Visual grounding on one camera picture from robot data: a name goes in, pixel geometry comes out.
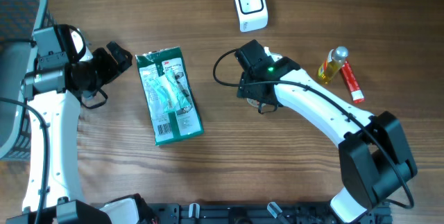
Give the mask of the light green wipes packet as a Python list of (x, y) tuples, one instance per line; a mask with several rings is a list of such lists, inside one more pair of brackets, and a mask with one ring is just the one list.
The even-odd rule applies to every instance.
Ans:
[(156, 114), (177, 112), (191, 105), (173, 70), (148, 81), (148, 99), (149, 109)]

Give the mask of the red white snack packet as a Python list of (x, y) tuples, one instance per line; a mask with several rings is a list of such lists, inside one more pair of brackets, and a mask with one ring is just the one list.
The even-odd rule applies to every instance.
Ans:
[(341, 67), (340, 72), (350, 92), (352, 101), (354, 103), (363, 103), (365, 101), (364, 95), (360, 89), (360, 86), (348, 60), (345, 61), (344, 65)]

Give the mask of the green white tape roll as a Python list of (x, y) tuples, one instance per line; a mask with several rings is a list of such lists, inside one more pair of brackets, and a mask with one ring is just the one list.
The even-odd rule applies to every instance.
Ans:
[(251, 106), (256, 107), (256, 108), (258, 108), (259, 106), (261, 106), (261, 107), (265, 106), (265, 103), (260, 103), (259, 101), (255, 100), (255, 99), (247, 98), (246, 100)]

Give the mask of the yellow liquid bottle silver cap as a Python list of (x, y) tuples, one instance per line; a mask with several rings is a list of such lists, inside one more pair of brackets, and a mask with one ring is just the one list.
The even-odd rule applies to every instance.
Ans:
[(348, 49), (346, 47), (338, 46), (332, 49), (318, 69), (318, 81), (322, 84), (328, 84), (345, 64), (347, 57)]

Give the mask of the green 3M gloves package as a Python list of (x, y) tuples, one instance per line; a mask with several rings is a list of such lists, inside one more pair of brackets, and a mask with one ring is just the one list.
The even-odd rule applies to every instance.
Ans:
[(155, 144), (162, 146), (203, 134), (180, 47), (135, 57)]

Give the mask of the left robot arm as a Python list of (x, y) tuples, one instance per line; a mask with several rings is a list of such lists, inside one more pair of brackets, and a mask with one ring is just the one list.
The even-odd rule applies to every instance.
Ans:
[(22, 214), (8, 223), (82, 223), (87, 215), (110, 217), (85, 203), (78, 172), (77, 127), (83, 98), (102, 93), (132, 64), (132, 54), (116, 42), (89, 52), (77, 47), (74, 26), (56, 24), (34, 30), (35, 68), (22, 81), (22, 102), (9, 102), (30, 114), (31, 170)]

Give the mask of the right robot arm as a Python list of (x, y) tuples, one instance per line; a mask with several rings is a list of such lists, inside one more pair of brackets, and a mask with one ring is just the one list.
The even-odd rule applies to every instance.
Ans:
[(243, 72), (240, 98), (288, 107), (316, 126), (338, 148), (343, 189), (330, 209), (352, 223), (405, 189), (418, 169), (400, 121), (346, 103), (314, 81), (291, 58), (271, 53), (257, 40), (234, 52)]

